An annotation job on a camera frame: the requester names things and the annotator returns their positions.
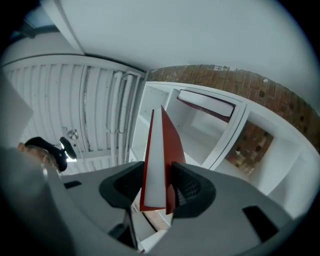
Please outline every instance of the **black object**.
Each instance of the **black object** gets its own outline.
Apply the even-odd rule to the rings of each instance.
[[[249,206],[243,208],[242,211],[250,221],[262,243],[267,241],[278,232],[278,229],[275,227],[275,225],[268,219],[268,217],[260,210],[258,206]]]
[[[126,210],[123,223],[116,225],[108,234],[119,242],[135,250],[138,249],[132,216],[129,209]]]
[[[54,157],[56,163],[58,164],[60,172],[63,172],[64,170],[67,169],[68,157],[66,156],[65,151],[53,146],[49,142],[45,141],[43,138],[41,137],[31,138],[24,145],[35,146],[48,151]]]
[[[175,219],[199,216],[216,198],[216,188],[209,179],[178,162],[171,165],[171,183],[175,192]]]
[[[140,161],[104,179],[99,185],[101,196],[113,207],[130,209],[142,187],[144,166],[145,162]]]
[[[60,138],[60,142],[62,143],[62,145],[64,146],[64,151],[68,154],[68,156],[71,159],[76,159],[77,158],[77,154],[74,151],[73,147],[71,146],[69,140],[67,140],[65,137],[61,137]]]
[[[71,188],[76,187],[76,186],[79,186],[79,185],[81,185],[81,184],[82,184],[82,183],[81,183],[80,181],[74,180],[74,181],[66,182],[66,183],[64,183],[63,185],[64,185],[64,187],[65,187],[66,189],[71,189]]]

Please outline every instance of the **person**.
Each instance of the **person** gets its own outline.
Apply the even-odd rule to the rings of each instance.
[[[19,143],[17,149],[36,158],[41,164],[57,169],[59,172],[63,172],[67,168],[68,157],[65,151],[53,146],[41,137],[31,138],[26,143]]]

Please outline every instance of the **white shelving unit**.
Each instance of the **white shelving unit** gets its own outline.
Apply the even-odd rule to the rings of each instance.
[[[177,100],[180,90],[234,104],[229,123]],[[294,218],[308,210],[320,184],[320,155],[316,149],[271,110],[226,91],[184,83],[146,83],[130,150],[132,159],[144,161],[152,109],[161,105],[178,131],[188,164],[251,183]],[[269,149],[250,176],[225,159],[247,121],[273,136]]]
[[[152,110],[163,106],[180,136],[186,162],[210,168],[217,161],[238,127],[245,105],[227,98],[235,104],[233,115],[227,123],[179,101],[180,90],[185,88],[188,87],[145,85],[131,148],[137,160],[145,159]],[[226,100],[226,97],[216,93],[201,93]]]

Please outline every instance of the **white paper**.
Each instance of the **white paper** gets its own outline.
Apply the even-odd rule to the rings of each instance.
[[[144,205],[166,207],[164,137],[161,108],[154,111],[148,166],[146,170]]]

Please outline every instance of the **red and white card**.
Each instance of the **red and white card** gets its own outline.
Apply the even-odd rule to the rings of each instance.
[[[145,153],[140,211],[174,211],[176,196],[171,184],[172,162],[185,163],[179,134],[165,109],[152,111]]]

